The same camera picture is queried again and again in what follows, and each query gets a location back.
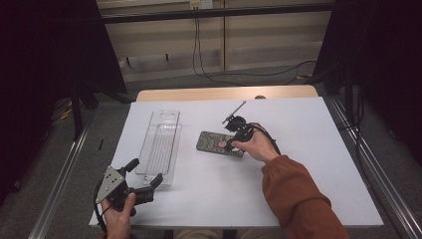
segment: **hand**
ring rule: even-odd
[[[254,129],[254,135],[249,141],[233,141],[232,146],[245,150],[255,159],[266,163],[279,156],[270,140],[257,129]]]
[[[103,200],[102,208],[105,212],[105,224],[107,231],[107,239],[128,239],[130,234],[130,211],[134,206],[136,195],[130,193],[124,202],[124,207],[121,212],[110,208],[108,200]]]

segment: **clear plastic container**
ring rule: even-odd
[[[152,113],[136,168],[136,173],[143,175],[143,184],[162,173],[160,185],[171,185],[181,133],[179,115],[179,111]]]

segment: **brown jacket sleeve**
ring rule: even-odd
[[[289,238],[348,238],[303,165],[282,155],[262,171],[265,198]]]

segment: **white table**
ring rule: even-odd
[[[180,110],[182,133],[171,186],[158,189],[154,201],[136,206],[134,227],[243,228],[275,227],[276,217],[262,193],[262,162],[198,151],[202,130],[228,133],[221,121],[241,101],[134,103],[127,117],[112,166],[139,157],[151,113]],[[382,220],[322,98],[249,100],[236,113],[260,122],[282,153],[304,164],[345,226],[377,226]],[[127,175],[131,187],[142,178]],[[95,217],[91,225],[97,225]]]

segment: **aluminum rail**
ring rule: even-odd
[[[334,106],[338,116],[341,120],[347,120],[347,116],[344,113],[344,106],[339,99],[333,100],[332,105]],[[348,130],[348,134],[351,139],[356,142],[359,131],[355,127],[351,127]],[[363,161],[368,166],[376,182],[381,188],[385,198],[393,208],[395,214],[406,230],[409,238],[417,239],[422,238],[422,230],[420,223],[413,215],[407,203],[401,197],[399,192],[396,190],[394,185],[391,183],[385,171],[382,169],[375,155],[369,148],[365,139],[362,135],[359,136],[359,152],[362,155]]]
[[[89,111],[87,125],[83,129],[78,140],[74,141],[72,144],[71,150],[66,158],[65,164],[62,167],[62,170],[56,180],[55,185],[53,186],[52,191],[50,192],[49,198],[47,199],[46,204],[40,215],[38,216],[37,222],[33,227],[29,239],[43,239],[46,237],[47,232],[50,228],[50,225],[53,221],[53,217],[59,207],[60,199],[62,194],[65,191],[65,188],[68,184],[69,178],[72,174],[75,162],[78,158],[78,155],[84,145],[85,139],[88,134],[88,128],[90,128],[93,118],[95,116],[95,111]]]
[[[249,15],[267,15],[283,13],[306,13],[306,12],[324,12],[335,9],[350,10],[358,5],[354,3],[316,3],[316,4],[298,4],[258,8],[219,8],[203,10],[186,10],[161,13],[145,14],[115,14],[103,15],[100,18],[72,18],[72,19],[52,19],[53,24],[117,24],[131,22],[150,22],[164,20],[180,20],[194,18],[214,18],[214,17],[233,17]]]

